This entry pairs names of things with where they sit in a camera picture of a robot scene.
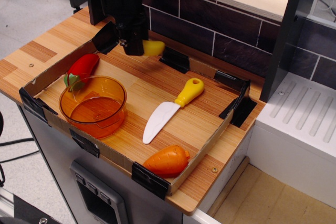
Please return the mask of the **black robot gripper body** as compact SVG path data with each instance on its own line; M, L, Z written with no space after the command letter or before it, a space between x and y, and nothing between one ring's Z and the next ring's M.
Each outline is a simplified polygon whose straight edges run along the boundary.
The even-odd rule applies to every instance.
M120 39L148 39L146 13L142 0L100 0L103 13L114 18L115 32Z

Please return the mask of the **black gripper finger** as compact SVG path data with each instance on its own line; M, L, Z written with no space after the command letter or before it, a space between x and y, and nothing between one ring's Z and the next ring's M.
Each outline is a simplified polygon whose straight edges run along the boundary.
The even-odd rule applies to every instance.
M123 47L126 55L143 56L144 48L141 37L131 37L128 39L120 39L120 45Z

